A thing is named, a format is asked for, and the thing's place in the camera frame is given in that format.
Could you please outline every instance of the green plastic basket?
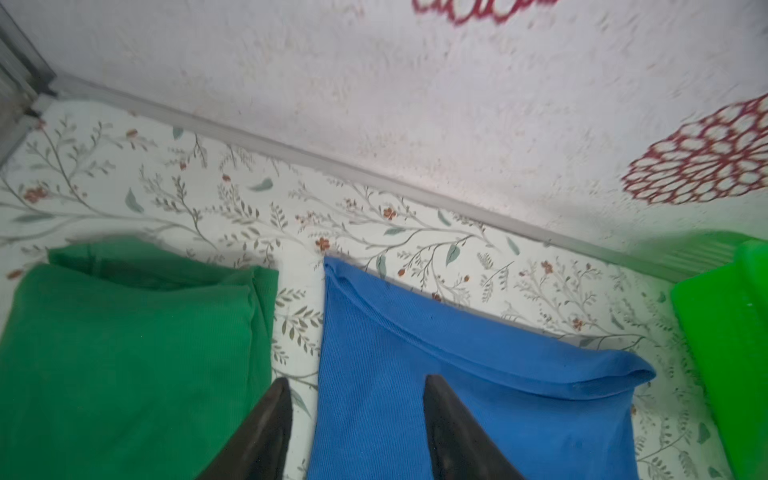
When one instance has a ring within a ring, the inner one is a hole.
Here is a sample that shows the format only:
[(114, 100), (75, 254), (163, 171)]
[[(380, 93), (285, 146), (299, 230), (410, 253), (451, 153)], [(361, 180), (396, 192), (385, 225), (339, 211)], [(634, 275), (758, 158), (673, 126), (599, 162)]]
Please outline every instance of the green plastic basket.
[(687, 337), (733, 474), (768, 478), (768, 243), (678, 283), (672, 303)]

